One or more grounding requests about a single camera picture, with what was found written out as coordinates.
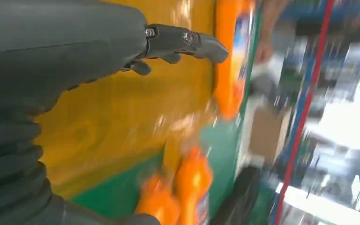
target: screw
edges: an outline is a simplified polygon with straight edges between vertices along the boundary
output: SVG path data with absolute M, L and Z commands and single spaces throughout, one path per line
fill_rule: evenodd
M 155 30 L 152 28 L 147 28 L 145 30 L 145 35 L 147 35 L 148 38 L 152 38 L 153 36 L 155 36 Z
M 183 34 L 183 40 L 186 42 L 186 43 L 190 43 L 192 41 L 192 35 L 190 32 L 185 32 Z

